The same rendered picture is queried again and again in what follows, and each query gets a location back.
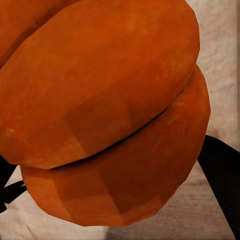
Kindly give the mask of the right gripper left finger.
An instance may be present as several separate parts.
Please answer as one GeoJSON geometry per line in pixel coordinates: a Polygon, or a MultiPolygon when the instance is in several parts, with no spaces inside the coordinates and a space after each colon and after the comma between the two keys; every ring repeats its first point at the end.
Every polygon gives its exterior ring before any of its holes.
{"type": "Polygon", "coordinates": [[[11,178],[14,170],[16,169],[16,164],[10,164],[1,154],[0,154],[0,193],[5,188],[7,182],[11,178]]]}

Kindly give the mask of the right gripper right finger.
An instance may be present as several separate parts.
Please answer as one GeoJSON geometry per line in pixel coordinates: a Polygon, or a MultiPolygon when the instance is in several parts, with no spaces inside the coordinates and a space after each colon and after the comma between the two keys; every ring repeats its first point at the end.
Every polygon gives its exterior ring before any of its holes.
{"type": "Polygon", "coordinates": [[[240,152],[206,135],[197,160],[236,240],[240,240],[240,152]]]}

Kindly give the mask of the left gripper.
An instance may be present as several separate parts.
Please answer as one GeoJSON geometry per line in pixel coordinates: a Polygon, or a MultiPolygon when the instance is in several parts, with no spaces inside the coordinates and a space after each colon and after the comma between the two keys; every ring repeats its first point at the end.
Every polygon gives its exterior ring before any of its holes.
{"type": "Polygon", "coordinates": [[[24,184],[25,183],[20,180],[4,187],[0,193],[0,214],[7,210],[6,203],[10,204],[27,190],[24,184]]]}

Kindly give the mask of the pumpkin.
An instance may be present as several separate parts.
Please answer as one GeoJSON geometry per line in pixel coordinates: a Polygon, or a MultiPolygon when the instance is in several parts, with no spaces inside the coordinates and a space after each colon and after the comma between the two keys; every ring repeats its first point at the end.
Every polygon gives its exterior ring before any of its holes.
{"type": "Polygon", "coordinates": [[[50,216],[155,216],[205,141],[199,52],[185,0],[0,0],[0,155],[50,216]]]}

